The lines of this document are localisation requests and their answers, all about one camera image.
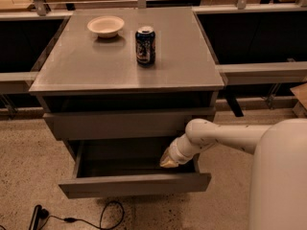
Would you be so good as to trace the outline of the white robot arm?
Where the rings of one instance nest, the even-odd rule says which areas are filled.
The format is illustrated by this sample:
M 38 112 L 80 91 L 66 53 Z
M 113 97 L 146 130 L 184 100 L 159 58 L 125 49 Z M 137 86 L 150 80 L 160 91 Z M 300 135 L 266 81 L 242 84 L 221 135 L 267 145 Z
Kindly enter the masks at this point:
M 307 120 L 275 125 L 190 121 L 164 151 L 160 166 L 175 168 L 221 144 L 253 155 L 248 230 L 307 230 Z

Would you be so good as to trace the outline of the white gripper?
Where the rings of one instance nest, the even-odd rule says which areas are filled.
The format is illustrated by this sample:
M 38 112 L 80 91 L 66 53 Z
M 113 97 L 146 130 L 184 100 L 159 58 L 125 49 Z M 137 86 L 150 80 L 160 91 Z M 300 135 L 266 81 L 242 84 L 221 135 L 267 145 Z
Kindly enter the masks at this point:
M 201 146 L 193 144 L 186 135 L 176 138 L 160 158 L 159 165 L 162 168 L 176 168 L 178 165 L 186 164 L 195 154 L 198 154 Z

